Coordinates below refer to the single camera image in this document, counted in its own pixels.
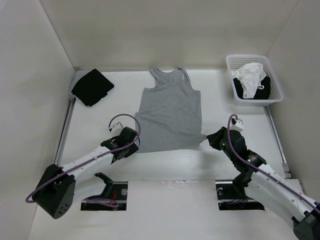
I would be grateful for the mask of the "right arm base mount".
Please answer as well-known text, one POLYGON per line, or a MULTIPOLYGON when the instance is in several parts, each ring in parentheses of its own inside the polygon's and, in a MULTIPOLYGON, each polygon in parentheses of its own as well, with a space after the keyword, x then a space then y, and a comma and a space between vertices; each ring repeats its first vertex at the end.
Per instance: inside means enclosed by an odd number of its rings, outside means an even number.
POLYGON ((218 199, 218 208, 221 211, 245 211, 260 210, 264 211, 265 207, 248 197, 245 188, 249 186, 251 180, 239 174, 233 180, 218 180, 215 182, 216 195, 218 199))

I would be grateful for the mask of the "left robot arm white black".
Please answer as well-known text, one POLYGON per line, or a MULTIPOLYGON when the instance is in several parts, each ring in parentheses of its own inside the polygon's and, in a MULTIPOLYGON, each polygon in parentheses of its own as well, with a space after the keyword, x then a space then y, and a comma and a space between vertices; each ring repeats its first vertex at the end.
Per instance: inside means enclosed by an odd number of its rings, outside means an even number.
POLYGON ((135 154, 139 137, 139 131, 124 127, 84 157, 63 166, 51 164, 31 199, 53 219, 61 218, 75 199, 80 199, 83 205, 117 209, 114 181, 102 173, 102 168, 135 154))

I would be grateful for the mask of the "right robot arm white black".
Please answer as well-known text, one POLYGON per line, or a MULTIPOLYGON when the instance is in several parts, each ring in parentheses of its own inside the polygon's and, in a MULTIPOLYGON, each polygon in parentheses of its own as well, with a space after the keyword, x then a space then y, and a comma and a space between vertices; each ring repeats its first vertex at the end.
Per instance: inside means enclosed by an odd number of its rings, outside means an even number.
POLYGON ((209 145, 224 154, 239 171, 226 199, 251 198, 267 207, 290 228, 299 240, 320 238, 320 204, 277 174, 266 160, 247 148, 239 131, 222 127, 207 137, 209 145))

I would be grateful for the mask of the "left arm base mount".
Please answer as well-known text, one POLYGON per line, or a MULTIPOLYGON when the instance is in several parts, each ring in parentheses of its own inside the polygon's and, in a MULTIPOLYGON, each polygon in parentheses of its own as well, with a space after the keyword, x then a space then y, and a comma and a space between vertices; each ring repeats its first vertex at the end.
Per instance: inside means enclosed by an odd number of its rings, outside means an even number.
POLYGON ((81 211, 126 211, 129 183, 113 181, 102 172, 84 183, 81 211))

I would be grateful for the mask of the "folded black tank top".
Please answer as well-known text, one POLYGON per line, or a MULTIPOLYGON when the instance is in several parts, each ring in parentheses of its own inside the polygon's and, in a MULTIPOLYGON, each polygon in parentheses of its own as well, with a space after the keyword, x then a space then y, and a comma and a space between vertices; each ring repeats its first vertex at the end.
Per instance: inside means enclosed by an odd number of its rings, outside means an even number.
POLYGON ((97 69, 79 70, 70 85, 69 99, 78 98, 85 106, 92 107, 114 87, 97 69))

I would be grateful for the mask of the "white plastic basket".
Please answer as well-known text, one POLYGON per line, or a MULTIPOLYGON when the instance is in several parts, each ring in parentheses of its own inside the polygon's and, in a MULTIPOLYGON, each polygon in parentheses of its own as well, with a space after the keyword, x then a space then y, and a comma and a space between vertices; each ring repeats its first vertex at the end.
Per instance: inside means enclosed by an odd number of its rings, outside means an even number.
POLYGON ((233 54, 225 60, 236 105, 264 107, 284 99, 278 78, 266 56, 233 54))

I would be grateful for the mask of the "grey tank top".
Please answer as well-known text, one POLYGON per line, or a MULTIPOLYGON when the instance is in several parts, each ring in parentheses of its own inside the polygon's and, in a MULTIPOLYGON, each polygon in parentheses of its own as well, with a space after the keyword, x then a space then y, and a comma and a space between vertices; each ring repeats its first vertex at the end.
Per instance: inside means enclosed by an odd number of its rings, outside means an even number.
POLYGON ((135 118, 139 122, 139 153, 194 148, 206 139, 202 134, 201 92, 192 87, 184 68, 171 72, 150 70, 155 86, 142 92, 135 118))

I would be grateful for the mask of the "metal table rail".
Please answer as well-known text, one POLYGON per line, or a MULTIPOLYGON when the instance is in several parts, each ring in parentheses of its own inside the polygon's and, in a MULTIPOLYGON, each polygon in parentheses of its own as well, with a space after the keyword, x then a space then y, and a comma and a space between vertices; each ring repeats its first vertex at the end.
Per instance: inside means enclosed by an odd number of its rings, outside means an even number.
POLYGON ((71 120, 72 120, 72 115, 73 115, 75 103, 76 103, 75 98, 70 99, 68 102, 67 111, 65 114, 65 119, 63 122, 57 150, 56 150, 53 162, 52 162, 55 165, 59 165, 61 162, 61 159, 62 159, 62 155, 64 152, 64 148, 65 148, 65 144, 66 144, 66 140, 67 140, 67 136, 68 136, 71 120))
POLYGON ((267 117, 268 124, 269 124, 269 126, 271 128, 273 138, 274 138, 274 140, 276 142, 276 145, 277 145, 278 150, 279 150, 280 155, 281 155, 282 168, 283 168, 283 171, 284 171, 284 174, 285 174, 285 178, 286 179, 292 179, 292 174, 291 174, 290 168, 288 166, 287 159, 286 159, 286 156, 285 156, 285 153, 284 153, 284 150, 283 150, 283 147, 282 147, 282 144, 281 144, 281 141, 280 141, 280 138, 279 138, 279 135, 278 135, 278 132, 277 132, 277 129, 276 129, 276 126, 275 126, 274 119, 272 117, 270 108, 268 106, 264 106, 263 109, 264 109, 265 115, 267 117))

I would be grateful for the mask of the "white tank top in basket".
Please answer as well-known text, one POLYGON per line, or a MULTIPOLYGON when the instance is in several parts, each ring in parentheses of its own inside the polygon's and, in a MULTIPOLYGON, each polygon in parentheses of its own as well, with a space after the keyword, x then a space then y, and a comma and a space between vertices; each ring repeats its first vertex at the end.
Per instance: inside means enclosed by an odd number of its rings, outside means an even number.
POLYGON ((258 88, 262 88, 261 81, 267 76, 261 63, 252 62, 240 67, 232 74, 242 84, 243 99, 253 97, 258 88))

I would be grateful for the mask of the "black tank top in basket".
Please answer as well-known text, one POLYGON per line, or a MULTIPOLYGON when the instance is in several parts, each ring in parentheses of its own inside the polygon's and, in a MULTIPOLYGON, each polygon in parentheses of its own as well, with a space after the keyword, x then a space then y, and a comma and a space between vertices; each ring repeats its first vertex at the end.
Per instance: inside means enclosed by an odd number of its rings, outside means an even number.
MULTIPOLYGON (((244 99, 244 97, 243 97, 244 90, 243 90, 241 82, 237 78, 234 78, 233 83, 234 83, 234 86, 236 89, 237 96, 240 99, 244 99)), ((269 96, 271 94, 271 79, 268 76, 266 76, 261 81, 261 85, 262 85, 262 88, 258 88, 255 92, 255 95, 253 97, 249 97, 249 99, 267 100, 269 98, 269 96)))

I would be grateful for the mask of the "left metal table rail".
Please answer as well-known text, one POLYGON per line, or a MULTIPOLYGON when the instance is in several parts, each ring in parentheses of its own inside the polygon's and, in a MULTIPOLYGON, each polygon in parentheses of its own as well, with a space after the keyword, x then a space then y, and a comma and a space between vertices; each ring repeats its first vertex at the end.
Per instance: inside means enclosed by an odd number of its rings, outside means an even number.
POLYGON ((61 162, 61 159, 62 159, 62 155, 64 152, 64 148, 65 148, 65 144, 66 144, 66 140, 67 140, 67 136, 68 136, 71 120, 72 120, 72 115, 73 115, 75 103, 76 103, 75 98, 70 99, 68 102, 67 111, 65 114, 65 119, 63 122, 57 150, 56 150, 53 162, 52 162, 55 165, 59 165, 61 162))

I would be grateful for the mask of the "right metal table rail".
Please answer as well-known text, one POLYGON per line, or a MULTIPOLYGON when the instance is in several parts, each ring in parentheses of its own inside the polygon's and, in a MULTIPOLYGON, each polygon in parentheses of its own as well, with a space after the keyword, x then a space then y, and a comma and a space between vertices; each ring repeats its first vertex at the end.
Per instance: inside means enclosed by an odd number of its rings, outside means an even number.
POLYGON ((279 138, 279 135, 278 135, 278 132, 277 132, 277 129, 276 129, 276 126, 275 126, 274 119, 272 117, 270 108, 268 106, 264 106, 263 109, 264 109, 265 115, 267 117, 268 124, 269 124, 269 126, 271 128, 273 138, 274 138, 274 140, 276 142, 276 145, 277 145, 278 150, 279 150, 280 155, 281 155, 282 168, 283 168, 283 171, 284 171, 284 174, 285 174, 285 178, 286 179, 292 179, 292 174, 291 174, 290 168, 288 166, 287 159, 286 159, 286 156, 285 156, 285 153, 284 153, 284 150, 283 150, 283 147, 282 147, 282 144, 281 144, 281 141, 280 141, 280 138, 279 138))

